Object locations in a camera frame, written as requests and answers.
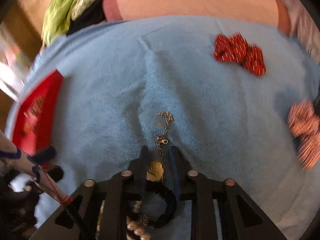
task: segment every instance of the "blue fabric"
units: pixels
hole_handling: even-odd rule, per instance
[[[235,32],[262,48],[264,76],[212,58],[215,36]],[[143,145],[159,159],[155,137],[163,127],[156,114],[170,111],[170,145],[207,177],[234,178],[288,240],[299,239],[313,219],[320,164],[303,170],[286,120],[292,104],[316,97],[320,75],[296,40],[275,28],[213,17],[103,24],[61,36],[38,55],[22,98],[54,68],[64,81],[52,144],[67,193],[88,178],[101,181],[125,169]],[[43,195],[39,223],[56,207]],[[157,208],[142,210],[163,212]],[[179,203],[166,228],[148,229],[152,239],[188,239],[190,210],[190,203]]]

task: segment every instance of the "black scrunchie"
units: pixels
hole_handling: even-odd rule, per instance
[[[154,228],[161,228],[167,225],[173,218],[174,213],[177,210],[176,196],[170,189],[165,187],[161,182],[154,182],[150,180],[146,181],[146,191],[159,195],[161,198],[164,199],[166,203],[164,213],[160,217],[158,217],[156,221],[149,219],[148,226],[153,226]],[[137,221],[139,215],[137,213],[132,212],[130,208],[128,211],[128,217],[133,221]]]

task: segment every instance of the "pink striped scrunchie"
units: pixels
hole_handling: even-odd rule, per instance
[[[320,157],[320,117],[309,100],[291,106],[288,125],[294,137],[300,137],[298,157],[305,169],[311,169]]]

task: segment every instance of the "red box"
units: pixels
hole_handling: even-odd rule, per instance
[[[55,70],[21,104],[12,141],[29,155],[51,145],[52,119],[62,80]]]

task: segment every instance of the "gold necklace chain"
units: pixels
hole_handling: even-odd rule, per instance
[[[163,154],[161,145],[168,144],[167,134],[168,134],[169,125],[173,122],[173,116],[169,112],[160,112],[158,114],[158,116],[164,118],[167,122],[167,124],[164,128],[163,134],[157,135],[157,137],[156,137],[157,148],[158,148],[158,152],[161,156],[161,164],[162,164],[162,168],[164,170],[164,154]]]

